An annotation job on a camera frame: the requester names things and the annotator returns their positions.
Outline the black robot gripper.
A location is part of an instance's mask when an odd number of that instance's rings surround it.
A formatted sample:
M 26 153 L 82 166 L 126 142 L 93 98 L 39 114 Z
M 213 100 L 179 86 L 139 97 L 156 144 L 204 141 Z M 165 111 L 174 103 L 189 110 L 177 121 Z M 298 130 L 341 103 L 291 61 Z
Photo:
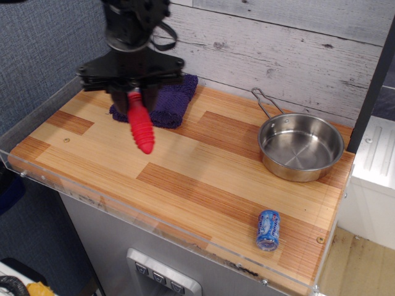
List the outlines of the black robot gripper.
M 183 81 L 184 66 L 183 59 L 148 47 L 136 52 L 111 49 L 104 56 L 79 66 L 77 75 L 85 91 L 110 93 L 112 109 L 126 115 L 129 110 L 127 92 L 140 88 L 143 105 L 152 112 L 160 87 Z

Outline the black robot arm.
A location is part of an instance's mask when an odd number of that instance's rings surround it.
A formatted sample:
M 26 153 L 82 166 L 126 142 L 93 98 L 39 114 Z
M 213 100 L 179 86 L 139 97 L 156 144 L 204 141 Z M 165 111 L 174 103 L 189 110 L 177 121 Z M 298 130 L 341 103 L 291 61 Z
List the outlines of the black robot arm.
M 130 108 L 127 95 L 142 92 L 143 106 L 152 111 L 164 85 L 183 81 L 183 59 L 165 54 L 178 37 L 164 23 L 170 1 L 103 1 L 105 41 L 110 50 L 81 65 L 77 74 L 85 91 L 110 94 L 117 111 Z

